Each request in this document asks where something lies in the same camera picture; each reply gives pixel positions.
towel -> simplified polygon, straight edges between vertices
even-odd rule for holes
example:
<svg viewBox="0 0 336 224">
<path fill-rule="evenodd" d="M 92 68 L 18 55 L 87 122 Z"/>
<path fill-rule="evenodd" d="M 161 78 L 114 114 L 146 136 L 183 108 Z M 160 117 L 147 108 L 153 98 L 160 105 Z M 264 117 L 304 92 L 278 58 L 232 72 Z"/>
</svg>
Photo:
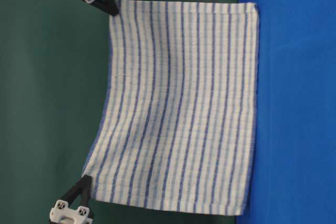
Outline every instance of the towel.
<svg viewBox="0 0 336 224">
<path fill-rule="evenodd" d="M 93 199 L 240 215 L 256 115 L 256 5 L 119 0 L 83 174 Z"/>
</svg>

blue surface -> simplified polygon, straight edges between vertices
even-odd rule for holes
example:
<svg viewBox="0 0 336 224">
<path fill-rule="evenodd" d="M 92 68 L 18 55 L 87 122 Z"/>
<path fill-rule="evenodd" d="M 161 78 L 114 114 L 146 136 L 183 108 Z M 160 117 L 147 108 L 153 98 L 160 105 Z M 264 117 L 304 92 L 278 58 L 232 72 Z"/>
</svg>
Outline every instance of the blue surface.
<svg viewBox="0 0 336 224">
<path fill-rule="evenodd" d="M 336 223 L 336 0 L 260 11 L 257 139 L 238 224 Z"/>
</svg>

green backdrop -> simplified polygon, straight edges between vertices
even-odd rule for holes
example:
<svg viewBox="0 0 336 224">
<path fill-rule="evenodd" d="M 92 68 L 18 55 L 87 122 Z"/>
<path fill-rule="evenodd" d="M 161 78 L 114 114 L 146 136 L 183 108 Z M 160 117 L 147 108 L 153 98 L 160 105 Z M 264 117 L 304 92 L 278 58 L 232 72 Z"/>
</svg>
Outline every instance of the green backdrop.
<svg viewBox="0 0 336 224">
<path fill-rule="evenodd" d="M 237 0 L 165 0 L 236 2 Z M 0 0 L 1 222 L 47 223 L 80 177 L 107 86 L 108 15 L 80 0 Z M 92 202 L 93 223 L 234 223 Z"/>
</svg>

striped towel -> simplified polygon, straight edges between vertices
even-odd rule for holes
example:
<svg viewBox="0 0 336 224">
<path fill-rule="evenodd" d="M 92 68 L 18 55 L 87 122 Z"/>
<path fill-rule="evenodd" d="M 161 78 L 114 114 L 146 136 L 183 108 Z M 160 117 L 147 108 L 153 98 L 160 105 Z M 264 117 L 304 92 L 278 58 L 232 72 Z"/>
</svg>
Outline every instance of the striped towel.
<svg viewBox="0 0 336 224">
<path fill-rule="evenodd" d="M 92 197 L 242 214 L 256 115 L 256 5 L 120 0 Z"/>
</svg>

blue stripe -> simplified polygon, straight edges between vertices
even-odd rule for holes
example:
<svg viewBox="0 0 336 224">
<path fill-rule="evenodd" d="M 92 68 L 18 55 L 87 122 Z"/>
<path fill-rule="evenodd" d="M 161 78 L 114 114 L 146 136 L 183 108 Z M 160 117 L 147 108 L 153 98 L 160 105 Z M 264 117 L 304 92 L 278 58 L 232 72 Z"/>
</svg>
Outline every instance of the blue stripe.
<svg viewBox="0 0 336 224">
<path fill-rule="evenodd" d="M 212 5 L 213 12 L 215 11 L 215 4 Z M 198 174 L 197 174 L 197 181 L 196 181 L 196 192 L 195 192 L 195 202 L 194 202 L 194 212 L 196 212 L 196 204 L 198 201 L 198 191 L 199 191 L 199 184 L 201 180 L 201 173 L 202 173 L 202 167 L 203 167 L 203 159 L 204 159 L 204 151 L 206 147 L 206 141 L 209 131 L 209 123 L 210 123 L 210 116 L 211 116 L 211 110 L 212 110 L 212 100 L 214 97 L 214 86 L 215 86 L 215 24 L 216 24 L 216 15 L 213 13 L 213 28 L 212 28 L 212 65 L 211 65 L 211 91 L 210 91 L 210 103 L 209 103 L 209 109 L 208 114 L 206 117 L 206 126 L 205 126 L 205 134 L 203 139 L 203 145 L 202 145 L 202 154 L 201 154 L 201 160 L 199 162 L 198 167 Z"/>
<path fill-rule="evenodd" d="M 104 102 L 104 108 L 103 108 L 103 114 L 100 120 L 99 124 L 99 129 L 96 135 L 96 138 L 90 148 L 89 154 L 85 159 L 85 163 L 82 169 L 82 174 L 84 173 L 86 167 L 88 166 L 89 160 L 91 159 L 91 156 L 93 152 L 95 151 L 98 139 L 100 138 L 101 131 L 103 129 L 103 126 L 105 124 L 105 119 L 106 119 L 106 112 L 107 112 L 107 107 L 109 105 L 110 101 L 110 94 L 111 94 L 111 75 L 112 75 L 112 63 L 113 63 L 113 46 L 112 46 L 112 39 L 111 39 L 111 27 L 109 27 L 109 47 L 110 47 L 110 57 L 109 57 L 109 67 L 108 67 L 108 82 L 107 82 L 107 91 L 106 91 L 106 97 L 105 97 L 105 102 Z"/>
<path fill-rule="evenodd" d="M 200 53 L 199 53 L 199 43 L 200 43 L 200 21 L 199 21 L 199 7 L 200 4 L 197 3 L 197 80 L 196 80 L 196 92 L 195 92 L 195 100 L 194 100 L 194 107 L 193 107 L 193 114 L 191 118 L 191 125 L 189 129 L 189 136 L 188 136 L 188 141 L 187 141 L 187 148 L 186 148 L 186 153 L 184 156 L 184 161 L 183 161 L 183 167 L 182 167 L 182 174 L 181 174 L 181 180 L 180 180 L 180 189 L 178 191 L 178 202 L 177 202 L 177 210 L 180 210 L 180 205 L 181 205 L 181 198 L 182 198 L 182 191 L 183 191 L 183 181 L 184 181 L 184 174 L 185 174 L 185 168 L 186 168 L 186 163 L 188 159 L 188 153 L 189 153 L 189 147 L 190 147 L 190 141 L 191 141 L 191 135 L 192 135 L 192 130 L 194 127 L 194 120 L 195 120 L 195 113 L 196 113 L 196 107 L 197 107 L 197 99 L 198 99 L 198 88 L 199 88 L 199 75 L 200 75 Z"/>
<path fill-rule="evenodd" d="M 186 12 L 186 13 L 187 13 L 188 19 L 186 19 L 184 21 L 184 23 L 185 24 L 189 24 L 189 25 L 193 25 L 195 22 L 193 22 L 194 13 L 192 12 L 192 3 L 187 3 L 187 4 L 188 4 L 188 12 Z M 185 129 L 187 127 L 186 121 L 187 121 L 189 107 L 192 105 L 192 101 L 191 101 L 192 82 L 190 80 L 192 80 L 193 69 L 194 69 L 194 54 L 193 54 L 194 45 L 193 45 L 193 30 L 191 29 L 190 26 L 188 26 L 188 30 L 189 30 L 188 38 L 190 40 L 189 40 L 188 49 L 186 50 L 186 52 L 188 52 L 188 54 L 189 54 L 189 63 L 190 63 L 190 65 L 188 67 L 188 71 L 189 71 L 188 79 L 189 79 L 189 82 L 188 82 L 188 86 L 186 88 L 187 89 L 187 95 L 185 96 L 186 97 L 186 101 L 185 101 L 184 106 L 182 106 L 182 109 L 185 111 L 184 116 L 183 116 L 183 123 L 181 125 L 182 136 L 178 137 L 178 139 L 179 139 L 179 145 L 177 147 L 177 151 L 175 151 L 175 153 L 176 153 L 175 160 L 177 160 L 177 161 L 180 160 L 180 156 L 182 155 L 182 151 L 181 151 L 182 143 L 184 143 L 184 141 L 185 141 L 184 135 L 185 135 L 185 133 L 187 133 L 185 131 Z M 173 172 L 173 175 L 172 175 L 171 191 L 170 191 L 170 199 L 174 199 L 174 200 L 175 200 L 175 197 L 176 197 L 175 185 L 177 185 L 177 182 L 176 182 L 176 180 L 177 180 L 177 169 L 178 169 L 179 166 L 180 166 L 180 163 L 179 162 L 175 162 L 174 172 Z M 172 209 L 172 203 L 173 203 L 173 201 L 171 200 L 170 203 L 169 203 L 169 209 Z"/>
<path fill-rule="evenodd" d="M 217 125 L 218 125 L 218 116 L 219 116 L 219 111 L 220 111 L 220 108 L 222 107 L 222 103 L 220 102 L 221 101 L 221 94 L 222 94 L 222 86 L 223 86 L 223 78 L 222 78 L 222 74 L 223 74 L 223 71 L 222 71 L 222 68 L 223 68 L 223 40 L 224 40 L 224 37 L 223 37 L 223 5 L 220 5 L 220 19 L 219 19 L 219 24 L 220 24 L 220 35 L 219 35 L 219 53 L 217 54 L 217 58 L 219 59 L 219 73 L 215 76 L 217 76 L 218 78 L 216 79 L 215 78 L 215 83 L 217 84 L 217 104 L 216 104 L 216 108 L 215 108 L 215 117 L 214 117 L 214 120 L 213 120 L 213 129 L 217 129 Z M 216 134 L 217 134 L 217 130 L 213 130 L 212 131 L 212 136 L 210 137 L 210 140 L 211 140 L 211 145 L 210 145 L 210 154 L 209 154 L 209 157 L 210 157 L 210 161 L 207 162 L 208 166 L 206 168 L 206 174 L 205 174 L 205 177 L 206 178 L 209 178 L 210 177 L 210 171 L 211 171 L 211 167 L 212 167 L 212 157 L 213 157 L 213 154 L 214 154 L 214 144 L 217 143 L 217 138 L 216 138 Z M 204 185 L 204 188 L 208 188 L 208 183 L 210 183 L 211 180 L 210 179 L 206 179 L 205 180 L 205 185 Z M 207 198 L 207 193 L 208 193 L 208 190 L 204 190 L 204 195 L 203 195 L 203 198 L 206 199 Z M 212 214 L 212 205 L 209 204 L 209 213 Z"/>
<path fill-rule="evenodd" d="M 104 167 L 104 164 L 106 162 L 106 158 L 108 156 L 108 153 L 110 151 L 110 146 L 111 146 L 111 142 L 112 142 L 112 138 L 114 136 L 114 133 L 116 131 L 116 128 L 119 124 L 119 121 L 120 121 L 120 115 L 121 115 L 121 111 L 122 111 L 122 106 L 123 106 L 123 97 L 124 97 L 124 94 L 125 94 L 125 81 L 126 81 L 126 78 L 125 78 L 125 75 L 126 75 L 126 56 L 127 56 L 127 52 L 126 52 L 126 39 L 125 39 L 125 28 L 124 28 L 124 22 L 123 22 L 123 18 L 122 18 L 122 15 L 120 14 L 120 22 L 121 22 L 121 30 L 122 30 L 122 41 L 123 41 L 123 54 L 124 54 L 124 59 L 123 59 L 123 78 L 122 78 L 122 93 L 121 93 L 121 100 L 120 100 L 120 105 L 119 105 L 119 109 L 118 109 L 118 116 L 117 116 L 117 121 L 115 123 L 115 126 L 114 126 L 114 129 L 112 131 L 112 134 L 109 138 L 109 143 L 106 147 L 106 150 L 105 150 L 105 153 L 104 153 L 104 157 L 103 157 L 103 160 L 100 164 L 100 167 L 99 167 L 99 171 L 98 171 L 98 174 L 96 176 L 96 187 L 94 189 L 94 192 L 93 192 L 93 197 L 96 198 L 97 196 L 97 191 L 98 191 L 98 181 L 99 181 L 99 177 L 100 177 L 100 174 L 103 170 L 103 167 Z"/>
<path fill-rule="evenodd" d="M 236 43 L 235 43 L 235 74 L 234 74 L 234 84 L 233 84 L 233 99 L 232 99 L 232 114 L 230 117 L 230 122 L 229 122 L 229 126 L 228 126 L 228 134 L 227 134 L 227 146 L 231 146 L 231 133 L 232 133 L 232 124 L 234 122 L 233 118 L 234 118 L 234 114 L 235 114 L 235 107 L 236 107 L 236 91 L 237 91 L 237 79 L 238 79 L 238 70 L 237 70 L 237 66 L 238 66 L 238 39 L 239 39 L 239 14 L 237 15 L 237 20 L 235 22 L 236 24 Z M 224 171 L 222 174 L 222 178 L 220 181 L 220 191 L 219 191 L 219 195 L 223 195 L 223 190 L 224 190 L 224 185 L 225 183 L 228 183 L 227 181 L 225 181 L 224 176 L 226 175 L 226 170 L 227 170 L 227 163 L 228 163 L 228 156 L 229 156 L 229 148 L 226 148 L 225 151 L 225 156 L 224 156 Z"/>
<path fill-rule="evenodd" d="M 113 177 L 110 202 L 112 202 L 113 198 L 114 198 L 114 192 L 115 192 L 115 188 L 116 188 L 115 186 L 116 186 L 116 181 L 117 181 L 120 165 L 121 165 L 121 162 L 123 160 L 127 144 L 129 142 L 129 138 L 130 138 L 130 134 L 131 134 L 131 129 L 132 129 L 132 125 L 133 125 L 136 109 L 138 108 L 138 101 L 139 101 L 140 84 L 141 84 L 141 47 L 140 47 L 140 32 L 139 32 L 138 15 L 137 15 L 137 2 L 136 1 L 134 1 L 134 20 L 135 20 L 135 26 L 137 28 L 136 29 L 137 30 L 136 31 L 136 35 L 138 37 L 138 51 L 139 51 L 139 54 L 138 54 L 138 57 L 139 57 L 138 83 L 137 83 L 137 87 L 136 87 L 137 88 L 136 89 L 137 93 L 135 95 L 135 105 L 134 105 L 134 108 L 133 108 L 133 114 L 132 114 L 131 122 L 130 122 L 130 125 L 129 125 L 128 130 L 127 130 L 127 135 L 126 135 L 125 143 L 124 143 L 124 146 L 122 147 L 122 151 L 121 151 L 120 158 L 119 158 L 119 161 L 118 161 L 117 169 L 116 169 L 116 172 L 115 172 L 114 177 Z"/>
<path fill-rule="evenodd" d="M 207 5 L 204 4 L 203 5 L 203 24 L 204 24 L 204 27 L 203 27 L 203 30 L 202 30 L 202 39 L 204 38 L 207 38 L 208 34 L 207 34 L 207 27 L 208 27 L 208 22 L 207 22 L 207 17 L 208 17 L 208 13 L 207 13 Z M 205 42 L 205 39 L 204 39 L 204 54 L 207 55 L 208 53 L 208 45 L 207 43 Z M 187 182 L 187 192 L 185 193 L 186 195 L 186 201 L 185 201 L 185 208 L 187 209 L 188 208 L 188 204 L 189 204 L 189 201 L 190 201 L 190 196 L 191 196 L 191 188 L 194 187 L 194 166 L 196 166 L 196 161 L 195 161 L 195 158 L 196 158 L 196 153 L 198 151 L 198 145 L 199 145 L 199 139 L 200 139 L 200 135 L 203 134 L 203 130 L 200 129 L 202 127 L 202 125 L 204 124 L 203 123 L 203 111 L 204 111 L 204 107 L 205 107 L 205 96 L 206 96 L 206 87 L 208 86 L 208 83 L 207 83 L 207 77 L 208 77 L 208 74 L 207 74 L 207 60 L 204 60 L 203 61 L 203 64 L 202 64 L 202 68 L 204 69 L 204 73 L 203 73 L 203 87 L 200 89 L 202 91 L 202 98 L 200 99 L 201 101 L 201 104 L 198 106 L 199 108 L 201 108 L 201 112 L 200 114 L 197 116 L 198 118 L 198 123 L 195 123 L 196 127 L 193 128 L 193 132 L 194 132 L 194 137 L 193 137 L 193 145 L 194 145 L 194 151 L 193 151 L 193 154 L 192 154 L 192 160 L 190 162 L 191 164 L 191 167 L 190 167 L 190 171 L 192 172 L 189 172 L 189 176 L 188 176 L 188 182 Z"/>
<path fill-rule="evenodd" d="M 167 127 L 166 127 L 166 134 L 165 134 L 165 140 L 163 141 L 163 147 L 164 149 L 167 148 L 167 144 L 168 144 L 168 139 L 169 139 L 169 134 L 171 132 L 171 125 L 172 125 L 172 118 L 173 118 L 173 113 L 174 113 L 174 109 L 175 109 L 175 104 L 176 104 L 176 95 L 177 95 L 177 81 L 178 81 L 178 73 L 179 73 L 179 57 L 177 55 L 177 21 L 176 21 L 176 4 L 174 4 L 172 6 L 173 10 L 173 27 L 174 27 L 174 33 L 173 33 L 173 38 L 174 38 L 174 55 L 175 55 L 175 73 L 172 75 L 173 77 L 175 77 L 174 79 L 174 84 L 172 85 L 172 87 L 174 88 L 173 90 L 173 96 L 172 96 L 172 99 L 170 100 L 170 104 L 171 104 L 171 107 L 170 107 L 170 114 L 169 114 L 169 117 L 167 119 Z M 160 158 L 159 158 L 159 164 L 157 166 L 157 170 L 158 171 L 161 171 L 162 170 L 162 163 L 165 161 L 166 159 L 166 152 L 161 152 L 161 155 L 160 155 Z M 152 184 L 152 187 L 153 187 L 153 199 L 156 199 L 157 198 L 157 195 L 158 195 L 158 190 L 159 190 L 159 180 L 160 180 L 160 177 L 161 177 L 161 172 L 157 172 L 156 173 L 156 176 L 153 180 L 153 182 L 151 183 Z"/>
<path fill-rule="evenodd" d="M 157 139 L 156 139 L 156 143 L 155 143 L 155 148 L 154 148 L 154 153 L 153 153 L 152 160 L 151 160 L 151 166 L 150 166 L 148 177 L 147 177 L 144 207 L 147 206 L 149 187 L 150 187 L 150 182 L 151 182 L 151 177 L 152 177 L 152 172 L 153 172 L 153 166 L 154 166 L 154 162 L 155 162 L 156 153 L 158 151 L 157 147 L 158 147 L 159 142 L 160 142 L 160 137 L 161 137 L 161 133 L 162 133 L 163 122 L 164 122 L 164 118 L 165 118 L 166 111 L 167 111 L 169 91 L 170 91 L 171 53 L 170 53 L 170 40 L 169 40 L 168 2 L 166 2 L 166 5 L 165 5 L 165 12 L 166 12 L 166 32 L 167 32 L 167 52 L 168 52 L 167 90 L 166 90 L 166 97 L 164 99 L 164 108 L 163 108 L 162 117 L 161 117 L 161 121 L 160 121 L 159 133 L 157 135 Z"/>
<path fill-rule="evenodd" d="M 152 146 L 152 141 L 153 139 L 156 137 L 156 124 L 157 122 L 159 121 L 159 115 L 160 115 L 160 110 L 161 110 L 161 102 L 162 102 L 162 99 L 161 99 L 161 95 L 163 95 L 163 69 L 164 67 L 166 67 L 166 65 L 164 64 L 164 58 L 165 58 L 165 55 L 163 53 L 163 46 L 162 46 L 162 27 L 161 27 L 161 18 L 162 18 L 162 15 L 161 15 L 161 4 L 162 2 L 157 2 L 156 5 L 157 5 L 157 26 L 154 25 L 154 28 L 157 28 L 157 31 L 159 32 L 159 39 L 158 39 L 158 42 L 159 42 L 159 52 L 160 52 L 160 70 L 159 70 L 159 85 L 157 85 L 159 87 L 159 91 L 158 91 L 158 94 L 159 96 L 157 97 L 157 99 L 155 100 L 155 103 L 156 103 L 156 108 L 155 108 L 155 114 L 154 114 L 154 117 L 153 119 L 151 120 L 151 124 L 150 124 L 150 132 L 148 134 L 148 141 L 146 142 L 147 146 Z M 136 198 L 136 204 L 138 205 L 139 204 L 139 200 L 140 200 L 140 194 L 142 192 L 142 188 L 143 188 L 143 185 L 142 185 L 142 182 L 145 181 L 145 179 L 143 178 L 143 176 L 145 176 L 145 174 L 147 174 L 147 172 L 145 172 L 145 168 L 146 168 L 146 165 L 147 165 L 147 159 L 148 157 L 150 156 L 150 151 L 152 151 L 152 149 L 150 147 L 147 147 L 145 148 L 145 153 L 143 155 L 143 160 L 142 160 L 142 166 L 141 166 L 141 170 L 140 170 L 140 175 L 139 175 L 139 179 L 138 179 L 138 192 L 137 192 L 137 198 Z"/>
<path fill-rule="evenodd" d="M 217 151 L 217 159 L 216 159 L 216 165 L 214 170 L 214 179 L 212 183 L 212 190 L 211 190 L 211 203 L 212 205 L 215 200 L 215 188 L 217 183 L 217 176 L 218 176 L 218 165 L 219 165 L 219 159 L 221 158 L 220 152 L 222 150 L 223 145 L 223 138 L 224 138 L 224 127 L 225 127 L 225 119 L 227 114 L 227 100 L 229 95 L 229 82 L 230 82 L 230 54 L 231 54 L 231 4 L 228 6 L 228 30 L 227 30 L 227 67 L 226 67 L 226 92 L 225 92 L 225 102 L 224 102 L 224 113 L 222 117 L 222 124 L 220 127 L 220 139 L 219 139 L 219 145 L 218 145 L 218 151 Z"/>
<path fill-rule="evenodd" d="M 160 205 L 160 209 L 163 209 L 163 203 L 164 203 L 164 199 L 165 199 L 165 193 L 166 193 L 166 186 L 167 186 L 167 178 L 168 178 L 168 173 L 169 173 L 169 169 L 170 169 L 170 163 L 171 163 L 171 159 L 172 159 L 172 153 L 173 153 L 173 149 L 174 149 L 174 144 L 175 144 L 175 139 L 176 139 L 176 132 L 177 132 L 177 127 L 178 127 L 178 122 L 180 120 L 180 112 L 181 112 L 181 105 L 182 105 L 182 101 L 183 101 L 183 94 L 184 94 L 184 80 L 185 80 L 185 38 L 184 38 L 184 15 L 183 15 L 183 8 L 184 8 L 184 3 L 181 3 L 181 33 L 182 33 L 182 85 L 181 85 L 181 96 L 180 96 L 180 100 L 178 102 L 178 109 L 177 109 L 177 116 L 176 116 L 176 122 L 175 122 L 175 127 L 174 127 L 174 134 L 173 134 L 173 139 L 171 142 L 171 146 L 169 149 L 169 154 L 168 154 L 168 162 L 167 162 L 167 166 L 166 166 L 166 170 L 164 173 L 164 179 L 163 179 L 163 186 L 162 186 L 162 197 L 161 197 L 161 205 Z"/>
<path fill-rule="evenodd" d="M 142 133 L 138 153 L 136 155 L 137 157 L 136 157 L 135 162 L 134 162 L 134 167 L 133 167 L 133 170 L 132 170 L 132 176 L 131 176 L 131 179 L 130 179 L 127 205 L 129 205 L 130 201 L 131 201 L 132 190 L 133 190 L 133 180 L 134 180 L 135 172 L 137 171 L 137 166 L 138 166 L 138 162 L 139 162 L 140 153 L 141 153 L 141 150 L 142 150 L 143 140 L 146 136 L 146 131 L 147 131 L 148 123 L 149 123 L 149 118 L 151 116 L 152 103 L 153 103 L 153 98 L 154 98 L 154 93 L 155 93 L 155 78 L 156 78 L 156 52 L 155 51 L 156 51 L 156 49 L 155 49 L 155 37 L 154 37 L 154 26 L 153 26 L 153 2 L 152 1 L 150 2 L 150 20 L 151 20 L 151 35 L 152 35 L 152 42 L 153 42 L 153 60 L 154 60 L 152 92 L 151 92 L 151 100 L 150 100 L 150 104 L 149 104 L 149 107 L 148 107 L 148 112 L 147 112 L 147 117 L 146 117 L 144 130 L 143 130 L 143 133 Z"/>
<path fill-rule="evenodd" d="M 227 209 L 231 202 L 231 196 L 232 196 L 232 180 L 233 175 L 236 168 L 236 156 L 237 156 L 237 148 L 238 148 L 238 141 L 239 141 L 239 134 L 240 134 L 240 123 L 241 123 L 241 113 L 243 111 L 243 102 L 244 102 L 244 85 L 245 85 L 245 52 L 246 52 L 246 30 L 247 30 L 247 14 L 246 14 L 246 4 L 244 4 L 244 12 L 245 12 L 245 23 L 244 23 L 244 40 L 243 40 L 243 73 L 242 75 L 242 85 L 241 85 L 241 96 L 240 96 L 240 104 L 239 104 L 239 114 L 238 114 L 238 129 L 236 133 L 236 141 L 235 141 L 235 148 L 234 148 L 234 154 L 233 154 L 233 164 L 232 169 L 230 173 L 230 179 L 229 179 L 229 187 L 228 187 L 228 201 L 225 207 L 225 212 L 227 212 Z"/>
<path fill-rule="evenodd" d="M 253 46 L 253 34 L 252 34 L 252 30 L 253 30 L 253 22 L 250 22 L 250 31 L 251 31 L 251 40 L 250 40 L 250 44 L 249 44 L 249 47 L 248 47 L 248 52 L 251 54 L 251 48 Z M 246 114 L 246 119 L 245 121 L 248 122 L 248 118 L 250 116 L 250 98 L 251 98 L 251 70 L 252 70 L 252 62 L 254 61 L 254 58 L 253 58 L 253 54 L 251 54 L 251 57 L 250 57 L 250 64 L 249 64 L 249 76 L 248 76 L 248 90 L 247 90 L 247 114 Z M 245 159 L 245 149 L 246 149 L 246 141 L 247 141 L 247 137 L 246 137 L 246 134 L 247 134 L 247 130 L 248 130 L 248 126 L 249 126 L 249 123 L 246 123 L 245 124 L 245 128 L 244 128 L 244 135 L 243 135 L 243 150 L 241 151 L 242 152 L 242 157 L 241 157 L 241 163 L 243 163 L 244 159 Z M 237 180 L 237 192 L 240 192 L 240 182 L 241 182 L 241 176 L 243 174 L 243 171 L 245 170 L 245 167 L 241 167 L 239 169 L 239 174 L 238 174 L 238 180 Z M 237 209 L 237 206 L 238 206 L 238 202 L 239 202 L 239 194 L 236 194 L 236 198 L 235 198 L 235 209 L 234 209 L 234 212 L 236 211 Z"/>
<path fill-rule="evenodd" d="M 134 65 L 134 47 L 133 47 L 132 26 L 131 26 L 131 23 L 129 22 L 129 20 L 130 20 L 129 9 L 130 9 L 130 2 L 127 1 L 126 2 L 125 12 L 127 14 L 127 16 L 126 16 L 127 23 L 126 24 L 128 24 L 128 28 L 129 28 L 129 30 L 128 30 L 129 32 L 127 34 L 130 34 L 129 37 L 128 37 L 128 41 L 130 43 L 130 45 L 128 45 L 128 48 L 129 48 L 129 51 L 131 51 L 130 55 L 132 56 L 132 58 L 131 58 L 130 65 L 132 66 L 132 65 Z M 127 68 L 127 70 L 129 71 L 128 72 L 128 76 L 132 78 L 133 77 L 133 73 L 134 73 L 134 68 L 133 67 L 132 68 Z M 129 92 L 127 92 L 126 94 L 128 94 L 128 96 L 127 96 L 127 102 L 126 102 L 126 99 L 125 99 L 126 108 L 124 108 L 124 111 L 129 111 L 130 110 L 130 105 L 131 105 L 131 94 Z M 122 143 L 122 140 L 120 139 L 121 135 L 122 135 L 121 132 L 123 132 L 124 126 L 126 124 L 126 121 L 127 121 L 127 119 L 124 116 L 124 120 L 123 120 L 122 124 L 118 127 L 118 130 L 116 131 L 116 134 L 114 136 L 114 138 L 115 138 L 115 145 L 113 147 L 112 155 L 110 155 L 111 157 L 107 161 L 107 163 L 109 164 L 109 166 L 107 168 L 107 172 L 105 173 L 104 179 L 101 182 L 101 184 L 104 186 L 103 190 L 107 190 L 107 187 L 110 184 L 110 183 L 107 183 L 107 180 L 110 179 L 112 166 L 116 163 L 114 161 L 114 159 L 116 158 L 117 151 L 119 150 L 119 145 Z"/>
<path fill-rule="evenodd" d="M 117 42 L 118 42 L 118 29 L 117 29 L 117 24 L 116 24 L 116 21 L 115 21 L 115 19 L 116 18 L 114 18 L 114 17 L 111 17 L 111 20 L 112 20 L 112 22 L 113 22 L 113 28 L 114 28 L 114 34 L 115 34 L 115 39 L 114 39 L 114 44 L 117 44 Z M 119 60 L 119 47 L 118 47 L 118 45 L 116 45 L 116 53 L 115 53 L 115 56 L 116 56 L 116 67 L 114 68 L 115 69 L 115 74 L 116 75 L 118 75 L 119 74 L 119 62 L 120 62 L 120 60 Z M 109 73 L 108 73 L 108 75 L 109 75 L 109 77 L 111 78 L 112 77 L 112 65 L 109 65 Z M 111 83 L 110 83 L 110 85 L 109 85 L 109 88 L 111 89 L 112 88 L 112 79 L 111 79 Z M 104 133 L 104 135 L 102 136 L 102 140 L 100 140 L 99 141 L 99 145 L 98 145 L 98 150 L 96 150 L 96 152 L 97 153 L 101 153 L 101 149 L 102 149 L 102 147 L 103 147 L 103 143 L 104 143 L 104 140 L 106 139 L 106 135 L 107 135 L 107 133 L 108 133 L 108 128 L 109 128 L 109 125 L 110 125 L 110 123 L 111 123 L 111 119 L 112 119 L 112 115 L 114 115 L 114 108 L 115 108 L 115 106 L 116 106 L 116 96 L 117 96 L 117 94 L 118 94 L 118 78 L 115 78 L 115 81 L 114 81 L 114 89 L 113 89 L 113 93 L 114 93 L 114 95 L 113 95 L 113 98 L 111 99 L 111 102 L 112 102 L 112 105 L 111 105 L 111 107 L 110 107 L 110 109 L 109 109 L 109 112 L 110 112 L 110 116 L 109 116 L 109 118 L 108 118 L 108 121 L 107 121 L 107 123 L 106 123 L 106 130 L 105 130 L 105 133 Z M 94 160 L 92 161 L 92 165 L 91 166 L 89 166 L 89 169 L 88 169 L 88 171 L 86 172 L 86 174 L 92 174 L 92 172 L 93 172 L 93 170 L 96 168 L 96 165 L 99 163 L 99 162 L 97 162 L 97 160 L 98 160 L 98 157 L 100 157 L 100 155 L 96 155 L 95 156 L 95 158 L 94 158 Z"/>
<path fill-rule="evenodd" d="M 146 2 L 142 2 L 142 24 L 143 24 L 143 30 L 146 31 L 146 19 L 145 17 L 147 18 L 147 15 L 144 14 L 144 10 L 145 10 L 145 6 L 146 6 Z M 144 83 L 148 83 L 148 76 L 149 76 L 149 55 L 148 55 L 148 36 L 147 36 L 147 33 L 144 32 L 144 42 L 145 42 L 145 49 L 144 51 L 141 51 L 141 54 L 142 54 L 142 58 L 145 58 L 146 61 L 144 62 L 144 67 L 145 67 L 145 70 L 144 70 L 144 73 L 145 73 L 145 81 L 142 82 L 143 84 Z M 133 164 L 130 165 L 130 160 L 131 158 L 133 157 L 133 152 L 135 151 L 135 144 L 137 143 L 137 139 L 138 139 L 138 133 L 140 131 L 140 125 L 142 122 L 142 117 L 144 115 L 144 110 L 145 110 L 145 102 L 146 102 L 146 98 L 147 98 L 147 93 L 148 93 L 148 85 L 145 85 L 144 89 L 141 89 L 142 90 L 142 94 L 144 95 L 143 98 L 140 98 L 139 97 L 139 100 L 142 100 L 142 103 L 140 104 L 140 116 L 138 118 L 136 118 L 136 122 L 137 122 L 137 127 L 136 127 L 136 130 L 134 132 L 134 135 L 133 135 L 133 139 L 132 139 L 132 145 L 130 147 L 130 154 L 128 155 L 127 157 L 127 161 L 126 161 L 126 166 L 125 168 L 123 169 L 123 174 L 122 174 L 122 181 L 121 181 L 121 184 L 124 185 L 125 184 L 125 179 L 126 179 L 126 174 L 128 173 L 129 169 L 131 166 L 133 166 Z M 120 192 L 120 197 L 123 195 L 123 190 L 124 190 L 124 187 L 121 187 L 121 192 Z"/>
</svg>

